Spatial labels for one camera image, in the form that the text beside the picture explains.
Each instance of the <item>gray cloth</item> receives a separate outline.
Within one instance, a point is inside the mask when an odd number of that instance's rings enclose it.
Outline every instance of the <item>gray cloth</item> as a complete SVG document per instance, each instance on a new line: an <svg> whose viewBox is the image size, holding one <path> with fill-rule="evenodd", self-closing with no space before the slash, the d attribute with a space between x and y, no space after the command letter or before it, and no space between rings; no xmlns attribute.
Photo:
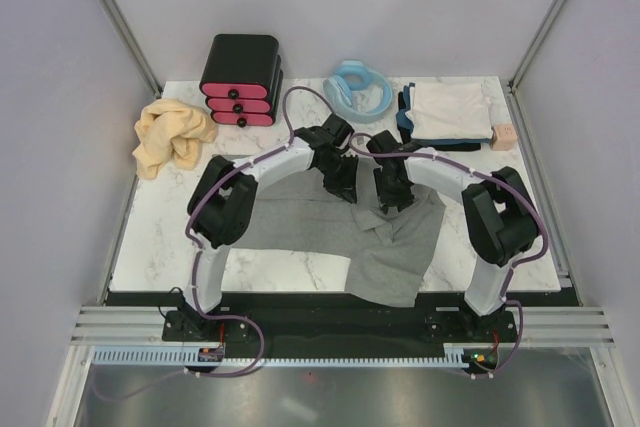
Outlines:
<svg viewBox="0 0 640 427"><path fill-rule="evenodd" d="M234 247L334 254L351 259L345 290L371 302L412 307L438 241L444 204L414 186L416 201L385 215L373 180L376 164L360 159L358 204L327 193L322 174L294 174L260 193L251 223Z"/></svg>

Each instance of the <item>black wire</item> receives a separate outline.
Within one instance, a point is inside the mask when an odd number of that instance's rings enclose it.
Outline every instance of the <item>black wire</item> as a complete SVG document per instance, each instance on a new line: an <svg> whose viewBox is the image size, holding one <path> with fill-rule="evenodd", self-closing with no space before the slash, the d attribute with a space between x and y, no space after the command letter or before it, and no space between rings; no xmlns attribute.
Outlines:
<svg viewBox="0 0 640 427"><path fill-rule="evenodd" d="M169 292L167 292L167 295L173 294L173 292L175 292L176 290L178 292L180 292L180 294L182 294L184 296L184 292L182 291L182 289L180 287L171 287L171 290ZM160 312L160 315L162 316L162 318L164 320L167 320L167 316L164 315L164 313L162 312L162 308L161 307L162 306L160 304L158 304L158 312Z"/></svg>

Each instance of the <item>yellow towel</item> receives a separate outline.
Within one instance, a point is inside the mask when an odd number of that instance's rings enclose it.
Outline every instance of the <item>yellow towel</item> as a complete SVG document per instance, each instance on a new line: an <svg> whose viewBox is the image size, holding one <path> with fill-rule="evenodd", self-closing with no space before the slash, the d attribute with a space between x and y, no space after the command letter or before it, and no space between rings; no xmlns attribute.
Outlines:
<svg viewBox="0 0 640 427"><path fill-rule="evenodd" d="M178 100L159 99L142 109L135 125L140 145L133 151L141 179L155 179L173 157L176 167L192 170L201 141L213 142L216 124L204 110Z"/></svg>

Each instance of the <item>white cloth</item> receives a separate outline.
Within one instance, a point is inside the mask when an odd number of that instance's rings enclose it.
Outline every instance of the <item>white cloth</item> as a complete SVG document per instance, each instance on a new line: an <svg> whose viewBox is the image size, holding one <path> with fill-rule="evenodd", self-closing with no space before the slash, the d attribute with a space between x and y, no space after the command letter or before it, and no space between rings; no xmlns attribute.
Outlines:
<svg viewBox="0 0 640 427"><path fill-rule="evenodd" d="M407 117L413 122L411 137L421 140L490 139L491 104L482 85L416 82Z"/></svg>

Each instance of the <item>marble tabletop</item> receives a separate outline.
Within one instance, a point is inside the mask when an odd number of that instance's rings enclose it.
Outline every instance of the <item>marble tabletop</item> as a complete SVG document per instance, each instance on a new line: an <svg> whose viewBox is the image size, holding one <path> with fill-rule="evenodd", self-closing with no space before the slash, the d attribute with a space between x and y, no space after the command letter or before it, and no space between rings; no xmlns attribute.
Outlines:
<svg viewBox="0 0 640 427"><path fill-rule="evenodd" d="M292 85L304 85L321 91L323 79L285 79L282 92ZM467 83L480 82L482 91L491 104L493 124L509 123L509 111L497 77L433 77L391 78L394 102L397 92L412 81ZM167 82L165 98L178 99L206 109L198 82ZM377 105L381 98L378 88L358 93L364 108ZM353 124L356 132L377 133L390 130L397 139L395 125L397 105L372 124ZM294 128L320 125L329 112L324 104L307 92L294 92L290 96L288 112ZM195 248L184 235L187 223L186 205L200 176L212 155L252 155L283 142L287 129L278 112L277 122L271 127L219 125L218 135L211 144L205 144L200 162L193 171L178 170L172 162L166 165L154 180L139 180L133 203L128 213L126 230L110 283L110 290L168 291L174 286L184 288ZM479 152L448 153L455 160L478 171L490 172L505 165L516 168L533 194L520 150L494 152L483 146ZM433 261L427 270L421 291L464 291L475 265L475 252L469 243L464 212L460 205L441 196L446 211ZM540 239L534 251L540 248ZM222 282L225 291L304 292L344 290L349 259L315 252L283 250L232 249ZM547 253L543 258L522 265L516 270L510 290L557 291L560 284L556 269Z"/></svg>

